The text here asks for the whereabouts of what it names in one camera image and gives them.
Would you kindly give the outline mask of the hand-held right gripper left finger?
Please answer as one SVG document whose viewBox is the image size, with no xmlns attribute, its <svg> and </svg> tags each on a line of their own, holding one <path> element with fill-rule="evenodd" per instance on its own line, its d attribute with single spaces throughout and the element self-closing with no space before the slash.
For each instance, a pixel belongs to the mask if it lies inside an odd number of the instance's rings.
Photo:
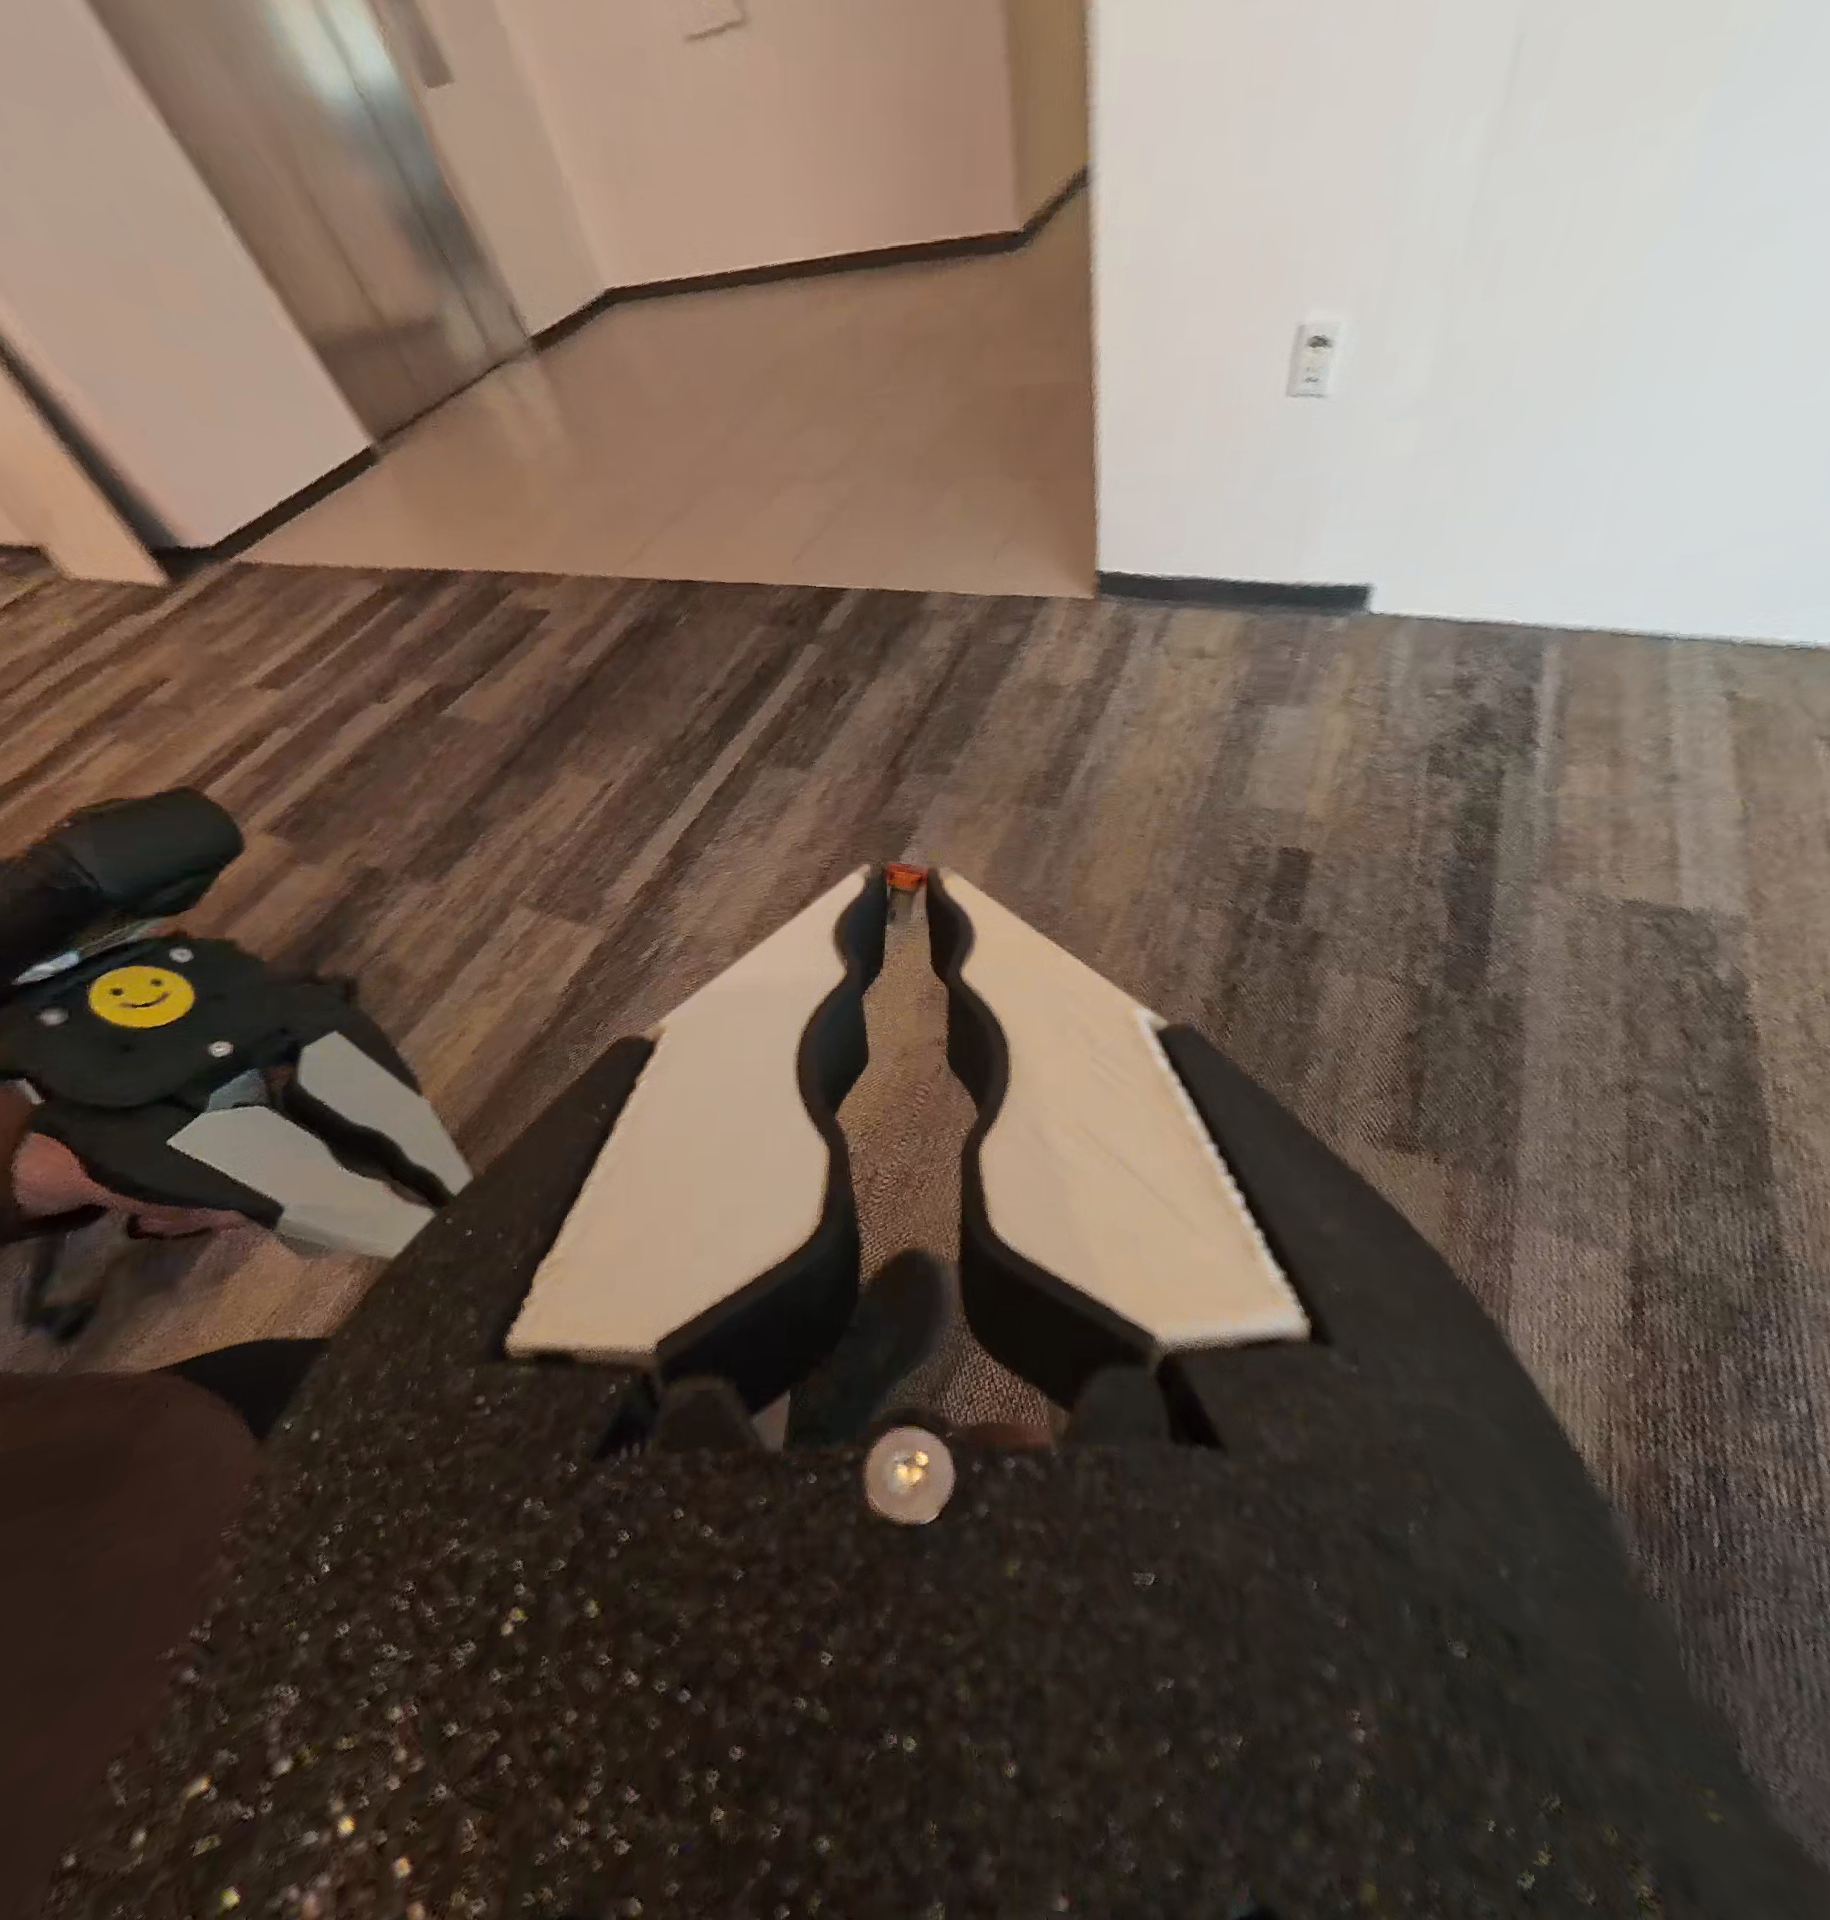
<svg viewBox="0 0 1830 1920">
<path fill-rule="evenodd" d="M 651 1030 L 511 1358 L 722 1381 L 762 1420 L 831 1354 L 862 1288 L 841 1108 L 876 976 L 879 873 L 860 868 Z"/>
</svg>

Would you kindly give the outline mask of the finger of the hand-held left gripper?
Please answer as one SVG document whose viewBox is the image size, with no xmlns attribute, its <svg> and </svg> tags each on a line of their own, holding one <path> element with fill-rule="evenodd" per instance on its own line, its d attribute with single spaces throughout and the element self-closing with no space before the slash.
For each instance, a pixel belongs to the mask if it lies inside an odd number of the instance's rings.
<svg viewBox="0 0 1830 1920">
<path fill-rule="evenodd" d="M 227 1108 L 191 1118 L 168 1148 L 243 1187 L 274 1235 L 315 1252 L 399 1256 L 432 1211 L 343 1167 L 331 1147 L 273 1108 Z"/>
<path fill-rule="evenodd" d="M 309 1041 L 296 1063 L 294 1094 L 346 1135 L 368 1141 L 378 1160 L 399 1169 L 403 1185 L 420 1182 L 441 1202 L 472 1185 L 472 1167 L 423 1092 L 351 1037 Z"/>
</svg>

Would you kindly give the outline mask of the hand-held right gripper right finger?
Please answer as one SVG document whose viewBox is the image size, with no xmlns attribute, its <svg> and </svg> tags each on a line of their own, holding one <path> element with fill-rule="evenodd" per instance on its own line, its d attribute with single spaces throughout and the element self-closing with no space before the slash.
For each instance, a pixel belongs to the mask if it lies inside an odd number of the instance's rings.
<svg viewBox="0 0 1830 1920">
<path fill-rule="evenodd" d="M 1173 1061 L 1182 1032 L 957 873 L 927 873 L 977 1345 L 1059 1411 L 1095 1378 L 1303 1347 L 1312 1317 Z"/>
</svg>

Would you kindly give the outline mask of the person's left hand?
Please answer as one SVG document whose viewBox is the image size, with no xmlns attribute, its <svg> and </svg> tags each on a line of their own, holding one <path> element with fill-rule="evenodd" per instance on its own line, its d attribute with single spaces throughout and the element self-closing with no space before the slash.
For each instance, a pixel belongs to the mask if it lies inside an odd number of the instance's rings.
<svg viewBox="0 0 1830 1920">
<path fill-rule="evenodd" d="M 61 1142 L 28 1135 L 15 1148 L 11 1187 L 21 1221 L 61 1221 L 78 1213 L 108 1216 L 135 1238 L 180 1241 L 210 1233 L 257 1230 L 240 1213 L 171 1208 L 100 1185 Z"/>
</svg>

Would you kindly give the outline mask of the person's black shoe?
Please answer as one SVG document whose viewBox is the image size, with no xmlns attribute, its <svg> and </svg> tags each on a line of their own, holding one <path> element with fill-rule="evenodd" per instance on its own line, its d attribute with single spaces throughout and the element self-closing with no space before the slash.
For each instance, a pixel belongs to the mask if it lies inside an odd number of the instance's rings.
<svg viewBox="0 0 1830 1920">
<path fill-rule="evenodd" d="M 921 1249 L 890 1258 L 864 1287 L 831 1354 L 791 1394 L 791 1448 L 847 1447 L 890 1411 L 905 1381 L 945 1347 L 952 1266 Z"/>
</svg>

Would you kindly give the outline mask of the person's brown sweater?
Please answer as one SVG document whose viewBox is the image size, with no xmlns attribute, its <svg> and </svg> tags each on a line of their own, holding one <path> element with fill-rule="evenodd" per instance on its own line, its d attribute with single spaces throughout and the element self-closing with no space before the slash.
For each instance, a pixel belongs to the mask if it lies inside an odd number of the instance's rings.
<svg viewBox="0 0 1830 1920">
<path fill-rule="evenodd" d="M 0 1376 L 0 1916 L 158 1712 L 257 1454 L 176 1376 Z"/>
</svg>

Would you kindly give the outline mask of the metal elevator door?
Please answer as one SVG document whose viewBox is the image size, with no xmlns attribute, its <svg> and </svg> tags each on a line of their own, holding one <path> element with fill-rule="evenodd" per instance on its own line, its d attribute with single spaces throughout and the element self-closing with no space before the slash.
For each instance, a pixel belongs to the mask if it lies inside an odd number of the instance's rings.
<svg viewBox="0 0 1830 1920">
<path fill-rule="evenodd" d="M 371 440 L 525 352 L 381 7 L 90 12 Z"/>
</svg>

